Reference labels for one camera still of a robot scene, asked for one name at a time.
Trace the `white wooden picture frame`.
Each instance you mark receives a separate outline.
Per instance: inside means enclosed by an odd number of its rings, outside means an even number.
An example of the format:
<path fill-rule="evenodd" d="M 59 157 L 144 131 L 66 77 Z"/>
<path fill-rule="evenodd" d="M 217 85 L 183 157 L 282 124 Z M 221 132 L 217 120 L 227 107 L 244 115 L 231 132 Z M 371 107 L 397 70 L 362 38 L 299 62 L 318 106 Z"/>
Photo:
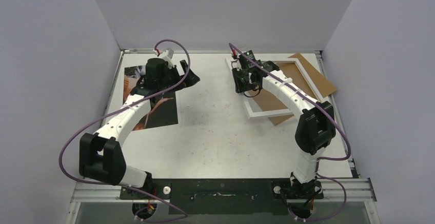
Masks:
<path fill-rule="evenodd" d="M 258 66 L 248 64 L 244 69 L 233 67 L 232 62 L 234 62 L 234 60 L 231 58 L 227 58 L 225 61 L 235 81 L 236 93 L 242 95 L 249 118 L 270 118 L 289 115 L 298 118 L 303 113 L 304 109 L 310 110 L 314 108 L 311 102 L 318 101 L 322 103 L 325 101 L 298 58 L 278 59 L 277 62 L 294 64 L 303 79 L 308 83 L 313 95 L 307 94 L 294 84 L 294 79 L 287 77 L 274 61 L 263 62 L 258 64 Z M 274 98 L 279 100 L 285 108 L 276 108 L 269 111 L 262 108 L 261 111 L 254 111 L 249 101 L 251 96 L 244 96 L 245 92 L 254 90 L 259 92 L 262 90 L 268 91 Z"/>

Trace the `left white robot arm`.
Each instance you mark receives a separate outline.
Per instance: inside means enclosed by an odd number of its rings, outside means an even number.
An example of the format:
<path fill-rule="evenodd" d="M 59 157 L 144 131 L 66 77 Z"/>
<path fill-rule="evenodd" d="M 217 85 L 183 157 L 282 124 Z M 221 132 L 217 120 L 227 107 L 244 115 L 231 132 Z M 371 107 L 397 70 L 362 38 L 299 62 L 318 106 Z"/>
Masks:
<path fill-rule="evenodd" d="M 136 86 L 132 88 L 118 113 L 93 134 L 80 138 L 79 173 L 105 184 L 131 186 L 142 199 L 153 192 L 152 175 L 126 164 L 122 145 L 139 121 L 156 106 L 167 92 L 191 87 L 200 81 L 185 60 L 180 62 L 184 74 L 162 58 L 151 58 L 144 65 Z"/>

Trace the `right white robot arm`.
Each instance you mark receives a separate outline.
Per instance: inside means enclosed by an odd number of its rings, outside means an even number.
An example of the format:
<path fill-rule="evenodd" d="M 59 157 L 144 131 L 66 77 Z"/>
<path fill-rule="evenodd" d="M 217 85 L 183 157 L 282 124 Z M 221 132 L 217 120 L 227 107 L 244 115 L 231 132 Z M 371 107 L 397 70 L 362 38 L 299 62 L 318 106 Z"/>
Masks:
<path fill-rule="evenodd" d="M 272 61 L 255 59 L 252 51 L 232 51 L 237 66 L 232 68 L 236 93 L 266 90 L 282 102 L 297 118 L 295 141 L 300 148 L 298 163 L 290 174 L 290 186 L 282 188 L 293 199 L 313 199 L 322 194 L 317 171 L 321 157 L 336 135 L 333 106 L 312 98 L 287 77 Z"/>

